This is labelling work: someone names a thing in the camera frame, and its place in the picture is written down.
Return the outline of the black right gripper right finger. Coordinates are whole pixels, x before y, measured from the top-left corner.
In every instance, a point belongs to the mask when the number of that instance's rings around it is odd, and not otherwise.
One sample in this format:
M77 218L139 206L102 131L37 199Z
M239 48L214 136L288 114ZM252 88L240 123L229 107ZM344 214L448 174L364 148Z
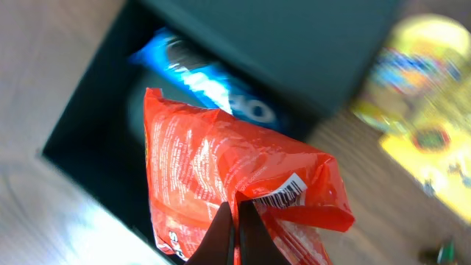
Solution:
M242 265L290 265L278 250L251 201L239 205Z

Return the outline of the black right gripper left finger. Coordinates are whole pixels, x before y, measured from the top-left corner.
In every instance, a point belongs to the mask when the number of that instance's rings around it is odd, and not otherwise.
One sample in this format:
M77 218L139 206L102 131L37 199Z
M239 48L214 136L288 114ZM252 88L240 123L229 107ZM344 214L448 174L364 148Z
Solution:
M230 206L223 202L201 244L185 265L233 265L234 235Z

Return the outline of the red snack bag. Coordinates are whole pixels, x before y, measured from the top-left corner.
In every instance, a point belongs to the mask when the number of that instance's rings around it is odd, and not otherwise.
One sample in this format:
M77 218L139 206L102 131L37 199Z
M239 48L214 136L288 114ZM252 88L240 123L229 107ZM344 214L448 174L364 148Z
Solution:
M144 96L149 207L157 248L188 260L221 204L240 223L239 205L254 202L292 264L329 264L318 229L354 224L336 159L220 109Z

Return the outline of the black gift box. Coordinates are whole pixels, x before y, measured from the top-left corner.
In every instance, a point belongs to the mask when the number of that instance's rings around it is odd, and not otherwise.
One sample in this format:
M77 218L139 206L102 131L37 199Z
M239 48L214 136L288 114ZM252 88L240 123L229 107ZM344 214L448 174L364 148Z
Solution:
M165 27L280 110L304 140L354 94L400 8L397 0L127 1L82 76L43 155L150 247L143 97L195 103L134 54Z

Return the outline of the yellow snack bag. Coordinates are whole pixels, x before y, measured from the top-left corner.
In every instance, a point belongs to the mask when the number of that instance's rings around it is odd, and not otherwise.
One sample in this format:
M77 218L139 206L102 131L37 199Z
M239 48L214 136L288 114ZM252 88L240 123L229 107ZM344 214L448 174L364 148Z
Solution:
M470 223L470 134L441 120L406 135L385 134L383 150L452 212Z

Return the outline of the blue Oreo cookie pack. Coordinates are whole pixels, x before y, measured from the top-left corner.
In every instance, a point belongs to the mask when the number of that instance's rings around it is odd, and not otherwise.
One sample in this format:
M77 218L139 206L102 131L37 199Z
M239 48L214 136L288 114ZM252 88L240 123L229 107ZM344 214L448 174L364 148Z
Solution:
M130 60L166 77L207 108L220 108L238 119L280 133L290 130L288 113L274 100L170 29L156 31Z

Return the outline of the yellow candy jar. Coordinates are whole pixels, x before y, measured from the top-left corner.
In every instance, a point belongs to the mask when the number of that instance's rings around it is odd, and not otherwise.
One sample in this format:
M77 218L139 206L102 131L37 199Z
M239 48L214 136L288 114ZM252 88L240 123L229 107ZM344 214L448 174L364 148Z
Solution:
M437 14L405 18L375 58L352 112L378 130L407 133L469 67L470 32L461 23Z

